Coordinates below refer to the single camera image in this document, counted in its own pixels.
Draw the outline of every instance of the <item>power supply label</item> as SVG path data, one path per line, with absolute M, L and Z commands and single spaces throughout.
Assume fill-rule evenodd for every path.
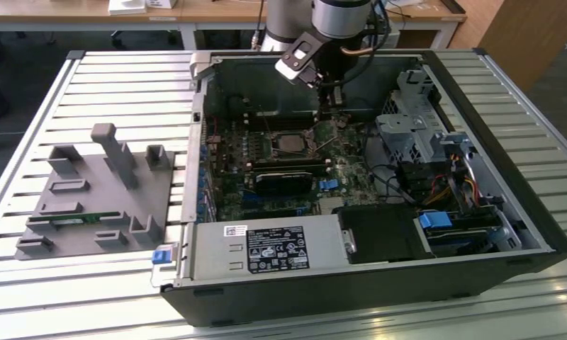
M 252 274 L 309 267 L 303 227 L 248 230 L 248 270 Z

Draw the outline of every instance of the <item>aluminum profile table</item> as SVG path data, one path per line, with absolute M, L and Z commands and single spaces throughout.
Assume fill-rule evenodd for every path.
M 438 55 L 567 233 L 567 141 L 487 55 Z M 132 151 L 160 143 L 176 152 L 167 241 L 177 240 L 189 58 L 184 51 L 88 52 L 67 60 L 0 179 L 0 339 L 567 339 L 567 260 L 478 297 L 203 329 L 159 296 L 149 251 L 16 261 L 50 146 L 75 143 L 80 153 L 100 152 L 89 141 L 99 122 L 116 124 Z M 454 108 L 444 110 L 460 130 Z

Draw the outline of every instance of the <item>blue tab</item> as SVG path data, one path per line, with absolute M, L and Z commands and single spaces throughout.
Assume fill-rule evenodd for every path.
M 423 229 L 447 228 L 452 226 L 452 221 L 450 221 L 450 217 L 444 211 L 428 211 L 418 217 L 418 220 Z
M 320 190 L 331 190 L 339 187 L 339 180 L 331 179 L 328 181 L 319 181 L 319 189 Z
M 153 264 L 168 264 L 172 262 L 171 250 L 153 250 L 153 257 L 151 258 Z
M 336 189 L 339 187 L 339 180 L 338 179 L 331 179 L 328 181 L 328 189 Z

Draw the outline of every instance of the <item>black plastic bracket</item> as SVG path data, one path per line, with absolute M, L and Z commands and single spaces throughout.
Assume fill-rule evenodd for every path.
M 466 14 L 466 11 L 460 4 L 455 2 L 455 0 L 442 0 L 443 4 L 446 5 L 450 12 L 454 14 Z
M 322 49 L 324 42 L 320 41 L 311 33 L 304 32 L 296 39 L 293 44 L 288 47 L 287 51 L 281 55 L 283 63 L 293 70 L 300 71 L 307 63 L 311 61 L 312 56 Z M 301 58 L 293 55 L 296 50 L 303 51 L 305 54 Z
M 490 55 L 490 54 L 488 54 L 488 51 L 486 51 L 486 50 L 484 50 L 484 48 L 482 48 L 482 47 L 474 47 L 474 48 L 472 48 L 472 52 L 474 52 L 476 55 Z
M 85 51 L 81 51 L 81 50 L 69 51 L 65 59 L 68 60 L 83 59 L 84 55 L 85 55 Z

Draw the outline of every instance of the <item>desk leg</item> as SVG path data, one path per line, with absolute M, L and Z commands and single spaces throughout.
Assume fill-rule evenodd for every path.
M 444 49 L 447 45 L 450 45 L 450 41 L 452 40 L 455 28 L 458 27 L 456 21 L 448 21 L 442 23 L 442 28 L 436 32 L 435 39 L 432 39 L 431 48 L 432 49 Z
M 197 27 L 195 23 L 179 24 L 180 37 L 183 38 L 183 45 L 185 50 L 197 50 L 196 44 L 196 31 Z

